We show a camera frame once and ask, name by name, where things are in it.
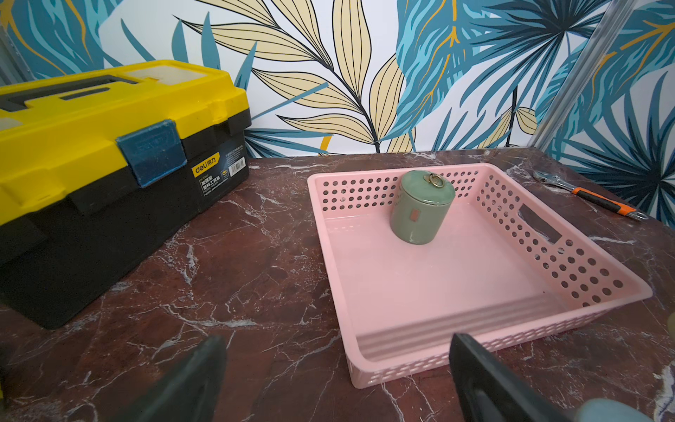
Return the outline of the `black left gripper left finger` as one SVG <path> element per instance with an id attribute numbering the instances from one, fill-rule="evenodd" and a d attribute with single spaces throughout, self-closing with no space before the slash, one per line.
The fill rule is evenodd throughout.
<path id="1" fill-rule="evenodd" d="M 114 419 L 211 421 L 226 367 L 226 342 L 221 336 L 211 336 Z"/>

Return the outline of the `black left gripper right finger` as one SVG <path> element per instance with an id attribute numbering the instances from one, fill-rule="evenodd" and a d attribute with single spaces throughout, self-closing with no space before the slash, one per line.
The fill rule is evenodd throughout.
<path id="1" fill-rule="evenodd" d="M 449 366 L 466 421 L 568 421 L 467 333 L 456 333 Z"/>

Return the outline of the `yellow-green tea canister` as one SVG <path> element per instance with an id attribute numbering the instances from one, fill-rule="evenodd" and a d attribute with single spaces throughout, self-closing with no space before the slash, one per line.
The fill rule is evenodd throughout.
<path id="1" fill-rule="evenodd" d="M 670 338 L 675 340 L 675 313 L 671 313 L 666 325 Z"/>

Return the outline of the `yellow black toolbox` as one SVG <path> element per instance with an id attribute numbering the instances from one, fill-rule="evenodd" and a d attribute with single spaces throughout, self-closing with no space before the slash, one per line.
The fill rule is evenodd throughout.
<path id="1" fill-rule="evenodd" d="M 249 176 L 244 85 L 154 61 L 1 90 L 1 300 L 59 328 Z"/>

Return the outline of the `pink perforated plastic basket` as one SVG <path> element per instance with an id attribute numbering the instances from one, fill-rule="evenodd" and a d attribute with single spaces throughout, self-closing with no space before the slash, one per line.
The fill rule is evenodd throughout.
<path id="1" fill-rule="evenodd" d="M 403 170 L 309 177 L 354 387 L 445 366 L 457 333 L 495 351 L 651 297 L 646 281 L 494 165 L 436 172 L 456 198 L 425 245 L 390 228 Z"/>

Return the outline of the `dark green tea canister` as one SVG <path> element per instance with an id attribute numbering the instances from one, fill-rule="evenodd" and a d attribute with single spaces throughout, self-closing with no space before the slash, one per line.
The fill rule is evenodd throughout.
<path id="1" fill-rule="evenodd" d="M 445 177 L 422 170 L 406 172 L 390 216 L 390 228 L 404 242 L 429 244 L 454 199 L 455 187 Z"/>

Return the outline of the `orange handled adjustable wrench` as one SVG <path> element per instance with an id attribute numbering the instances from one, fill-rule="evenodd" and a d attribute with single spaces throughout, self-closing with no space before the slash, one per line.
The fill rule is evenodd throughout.
<path id="1" fill-rule="evenodd" d="M 620 202 L 616 202 L 615 200 L 610 200 L 603 195 L 594 193 L 583 187 L 574 186 L 573 184 L 563 180 L 560 176 L 546 172 L 534 171 L 533 177 L 537 181 L 545 185 L 562 188 L 586 200 L 587 202 L 600 206 L 603 209 L 611 211 L 617 215 L 625 216 L 638 222 L 647 221 L 649 219 L 649 216 L 647 214 L 643 213 L 638 209 L 635 209 L 634 207 L 631 207 L 629 205 Z"/>

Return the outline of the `blue tea canister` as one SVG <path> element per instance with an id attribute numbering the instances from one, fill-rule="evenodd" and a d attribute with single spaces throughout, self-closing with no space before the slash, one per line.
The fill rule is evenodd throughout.
<path id="1" fill-rule="evenodd" d="M 640 411 L 621 402 L 595 398 L 585 402 L 574 412 L 574 422 L 652 422 Z"/>

